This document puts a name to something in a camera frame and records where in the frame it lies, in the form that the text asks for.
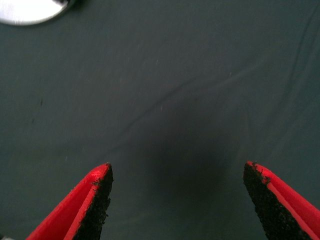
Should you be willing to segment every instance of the dark green fabric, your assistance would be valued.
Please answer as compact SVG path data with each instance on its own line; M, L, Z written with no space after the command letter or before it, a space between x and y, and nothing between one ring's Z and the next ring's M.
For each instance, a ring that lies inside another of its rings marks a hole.
M320 208L316 0L87 0L0 25L0 232L24 239L112 164L101 239L265 234L258 161Z

